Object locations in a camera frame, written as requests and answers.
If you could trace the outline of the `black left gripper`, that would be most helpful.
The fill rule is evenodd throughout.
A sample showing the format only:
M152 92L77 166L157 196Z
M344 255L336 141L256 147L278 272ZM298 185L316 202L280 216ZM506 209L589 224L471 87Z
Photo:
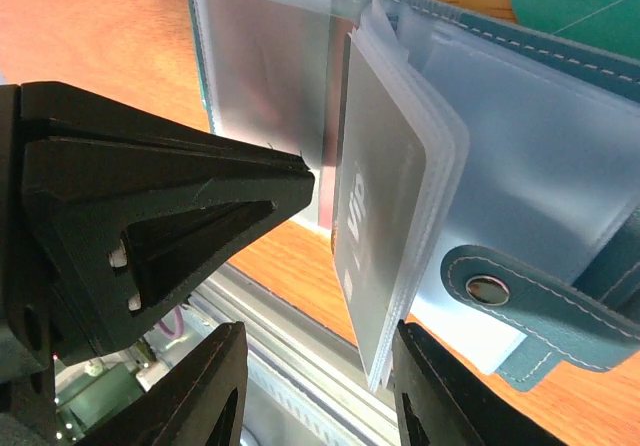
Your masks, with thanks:
M230 156L95 141L95 96L1 89L1 442L54 439L54 354L124 349L231 256L304 209L314 177Z

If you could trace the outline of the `black VIP card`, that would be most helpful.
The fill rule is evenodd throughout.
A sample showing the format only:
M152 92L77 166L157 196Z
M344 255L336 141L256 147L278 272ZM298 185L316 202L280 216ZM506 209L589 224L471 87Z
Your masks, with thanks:
M426 168L423 142L397 104L388 69L369 41L352 35L333 253L371 383L386 357L380 342Z

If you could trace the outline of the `teal leather card holder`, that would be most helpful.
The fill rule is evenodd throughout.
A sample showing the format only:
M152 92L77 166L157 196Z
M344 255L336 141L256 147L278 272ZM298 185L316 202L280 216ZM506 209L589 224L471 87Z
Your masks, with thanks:
M205 0L188 0L212 131ZM333 0L336 164L352 35L397 79L426 168L371 389L418 317L527 391L639 350L639 63L437 0Z

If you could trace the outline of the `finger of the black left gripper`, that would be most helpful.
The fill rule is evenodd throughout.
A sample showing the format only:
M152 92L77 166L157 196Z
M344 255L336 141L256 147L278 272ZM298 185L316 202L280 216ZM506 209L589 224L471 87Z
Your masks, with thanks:
M294 154L202 132L66 83L29 82L20 89L21 118L43 122L51 135L211 153L282 170L308 169Z

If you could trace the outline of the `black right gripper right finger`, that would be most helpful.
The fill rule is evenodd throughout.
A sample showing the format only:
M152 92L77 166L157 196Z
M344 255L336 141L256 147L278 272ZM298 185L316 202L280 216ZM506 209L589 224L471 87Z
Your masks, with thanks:
M561 445L497 396L416 323L401 321L392 345L403 445Z

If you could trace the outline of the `teal card right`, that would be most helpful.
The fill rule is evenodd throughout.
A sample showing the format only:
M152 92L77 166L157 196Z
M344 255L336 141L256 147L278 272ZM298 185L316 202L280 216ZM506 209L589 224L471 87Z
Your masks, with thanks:
M639 58L639 0L511 0L519 24Z

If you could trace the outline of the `red card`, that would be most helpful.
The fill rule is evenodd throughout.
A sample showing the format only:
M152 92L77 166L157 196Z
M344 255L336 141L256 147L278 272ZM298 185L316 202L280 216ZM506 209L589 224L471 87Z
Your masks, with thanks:
M330 228L336 164L333 0L205 0L216 132L301 156L316 178L298 216Z

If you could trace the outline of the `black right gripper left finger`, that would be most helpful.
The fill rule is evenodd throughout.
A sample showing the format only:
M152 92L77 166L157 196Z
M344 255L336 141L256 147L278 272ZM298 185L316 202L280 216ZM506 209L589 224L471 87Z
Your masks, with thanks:
M242 322L223 323L81 445L238 445L248 366Z

